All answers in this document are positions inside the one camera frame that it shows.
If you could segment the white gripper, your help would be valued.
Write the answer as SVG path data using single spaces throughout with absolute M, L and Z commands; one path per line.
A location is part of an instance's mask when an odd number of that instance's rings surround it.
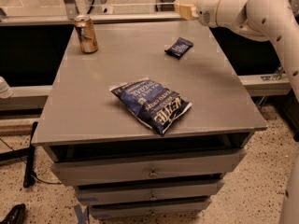
M 221 2 L 222 0 L 175 0 L 174 9 L 187 21 L 198 18 L 202 25 L 215 28 L 225 24 Z

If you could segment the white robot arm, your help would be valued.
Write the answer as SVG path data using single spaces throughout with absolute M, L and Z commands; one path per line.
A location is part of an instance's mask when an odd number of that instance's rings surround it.
M 187 20 L 222 27 L 278 55 L 290 93 L 299 98 L 299 24 L 289 0 L 176 0 Z M 227 185 L 196 224 L 299 224 L 298 143 L 278 106 L 262 108 L 268 130 L 252 136 L 248 156 L 228 175 Z

